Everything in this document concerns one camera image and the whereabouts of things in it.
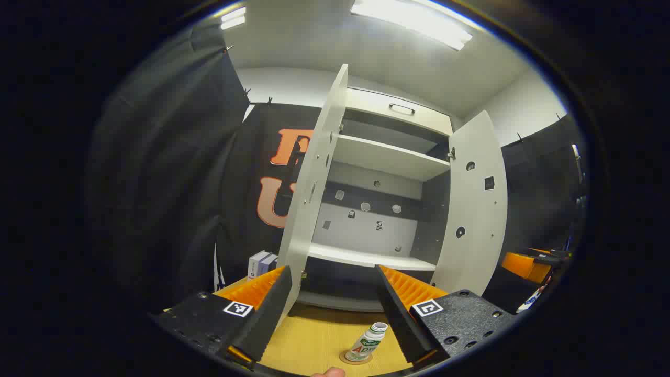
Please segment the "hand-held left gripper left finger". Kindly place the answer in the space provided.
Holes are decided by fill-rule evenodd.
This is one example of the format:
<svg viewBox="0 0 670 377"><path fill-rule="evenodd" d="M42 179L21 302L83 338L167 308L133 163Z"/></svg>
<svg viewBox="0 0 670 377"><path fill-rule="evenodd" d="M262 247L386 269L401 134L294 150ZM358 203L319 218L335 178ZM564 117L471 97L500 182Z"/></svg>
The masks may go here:
<svg viewBox="0 0 670 377"><path fill-rule="evenodd" d="M197 293L153 315L161 329L218 360L256 364L282 319L293 286L278 267L225 293Z"/></svg>

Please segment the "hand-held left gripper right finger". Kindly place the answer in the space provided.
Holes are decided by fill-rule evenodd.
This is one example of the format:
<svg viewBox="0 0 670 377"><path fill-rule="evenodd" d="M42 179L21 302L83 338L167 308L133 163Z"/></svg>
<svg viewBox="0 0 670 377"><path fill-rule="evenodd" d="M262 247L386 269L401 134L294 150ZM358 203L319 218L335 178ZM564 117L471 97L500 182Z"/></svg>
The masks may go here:
<svg viewBox="0 0 670 377"><path fill-rule="evenodd" d="M414 367L470 354L515 323L515 315L470 290L446 293L384 265L376 265L375 271L378 300Z"/></svg>

